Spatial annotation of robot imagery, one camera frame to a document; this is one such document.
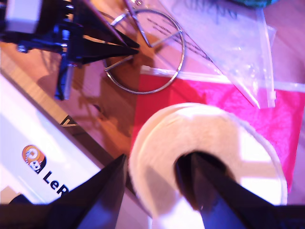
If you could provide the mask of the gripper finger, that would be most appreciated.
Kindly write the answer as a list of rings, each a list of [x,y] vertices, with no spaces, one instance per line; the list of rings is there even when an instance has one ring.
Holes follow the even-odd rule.
[[[127,156],[121,155],[89,180],[52,202],[50,229],[113,229],[127,177]]]
[[[112,57],[130,56],[138,54],[139,51],[128,46],[108,43],[93,42],[83,39],[81,50],[81,64],[88,64]]]
[[[276,229],[274,206],[237,184],[223,162],[191,156],[193,190],[207,229]]]
[[[110,25],[89,0],[78,1],[78,17],[85,35],[117,45],[140,47],[137,42]]]

